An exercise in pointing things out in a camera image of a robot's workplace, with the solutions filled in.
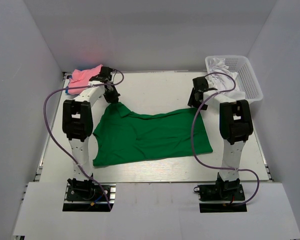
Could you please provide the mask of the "pink folded t shirt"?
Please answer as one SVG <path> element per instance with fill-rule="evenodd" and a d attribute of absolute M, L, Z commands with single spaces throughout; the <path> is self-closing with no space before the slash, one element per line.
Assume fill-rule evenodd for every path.
<path fill-rule="evenodd" d="M 69 78 L 68 86 L 70 88 L 87 86 L 89 84 L 89 80 L 92 77 L 97 76 L 99 74 L 102 66 L 103 65 L 100 64 L 91 69 L 85 69 L 85 70 L 75 69 L 71 77 Z M 72 90 L 75 90 L 75 95 L 79 95 L 84 90 L 84 88 L 78 88 Z"/>

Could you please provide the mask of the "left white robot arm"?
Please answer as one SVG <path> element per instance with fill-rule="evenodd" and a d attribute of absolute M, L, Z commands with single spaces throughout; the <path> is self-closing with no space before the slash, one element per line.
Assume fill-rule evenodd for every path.
<path fill-rule="evenodd" d="M 63 102 L 62 131 L 65 133 L 70 147 L 73 163 L 73 185 L 80 183 L 78 193 L 89 200 L 95 196 L 96 187 L 90 184 L 93 176 L 89 157 L 89 138 L 94 130 L 92 107 L 98 99 L 104 97 L 107 103 L 118 103 L 119 96 L 114 75 L 118 70 L 103 66 L 100 73 L 89 79 L 89 87 L 72 100 Z"/>

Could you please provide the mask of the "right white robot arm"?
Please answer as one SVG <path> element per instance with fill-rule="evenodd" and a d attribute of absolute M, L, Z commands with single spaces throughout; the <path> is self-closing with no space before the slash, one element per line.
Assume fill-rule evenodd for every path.
<path fill-rule="evenodd" d="M 219 111 L 219 132 L 223 138 L 223 156 L 217 167 L 217 179 L 214 184 L 199 185 L 194 191 L 202 202 L 209 201 L 243 201 L 245 195 L 240 183 L 240 161 L 243 148 L 253 133 L 250 106 L 247 100 L 235 100 L 224 95 L 214 87 L 209 87 L 205 76 L 192 80 L 193 88 L 188 106 L 200 110 L 214 105 Z"/>

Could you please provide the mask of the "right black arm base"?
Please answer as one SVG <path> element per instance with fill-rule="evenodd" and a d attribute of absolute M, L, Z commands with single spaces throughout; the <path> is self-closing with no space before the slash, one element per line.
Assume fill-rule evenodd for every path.
<path fill-rule="evenodd" d="M 214 184 L 201 184 L 193 188 L 199 197 L 201 213 L 244 213 L 247 211 L 243 186 L 218 179 Z"/>

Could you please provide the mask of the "green t shirt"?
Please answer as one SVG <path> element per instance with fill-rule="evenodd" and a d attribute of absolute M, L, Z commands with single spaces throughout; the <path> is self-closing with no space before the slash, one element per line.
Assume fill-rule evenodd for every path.
<path fill-rule="evenodd" d="M 98 152 L 94 167 L 210 154 L 204 122 L 196 109 L 178 109 L 155 115 L 139 114 L 121 102 L 104 111 L 93 136 Z"/>

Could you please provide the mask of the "white plastic basket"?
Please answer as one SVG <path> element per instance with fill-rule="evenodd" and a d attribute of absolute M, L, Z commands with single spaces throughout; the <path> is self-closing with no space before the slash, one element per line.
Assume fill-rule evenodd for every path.
<path fill-rule="evenodd" d="M 205 66 L 208 73 L 225 73 L 235 80 L 235 90 L 226 93 L 226 96 L 236 100 L 244 97 L 249 103 L 263 99 L 261 87 L 247 57 L 241 55 L 207 56 Z"/>

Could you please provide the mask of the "white crumpled t shirt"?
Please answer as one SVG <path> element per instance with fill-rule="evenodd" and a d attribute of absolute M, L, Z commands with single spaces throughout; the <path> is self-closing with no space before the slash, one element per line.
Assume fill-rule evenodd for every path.
<path fill-rule="evenodd" d="M 224 73 L 231 76 L 234 80 L 236 80 L 239 75 L 238 72 L 231 70 L 233 62 L 226 63 L 225 58 L 214 57 L 207 62 L 208 70 L 210 72 Z M 229 90 L 234 87 L 233 81 L 228 76 L 225 76 L 223 74 L 212 74 L 208 76 L 208 79 L 209 83 L 219 91 Z M 236 83 L 235 89 L 233 91 L 223 92 L 222 94 L 235 100 L 243 100 L 246 98 L 245 92 L 240 90 L 238 83 Z"/>

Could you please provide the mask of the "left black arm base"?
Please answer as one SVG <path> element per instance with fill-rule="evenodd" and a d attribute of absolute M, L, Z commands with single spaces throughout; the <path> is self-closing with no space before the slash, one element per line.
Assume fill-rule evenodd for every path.
<path fill-rule="evenodd" d="M 102 189 L 93 184 L 86 190 L 73 188 L 67 185 L 64 201 L 63 212 L 87 212 L 87 213 L 109 213 L 108 202 Z"/>

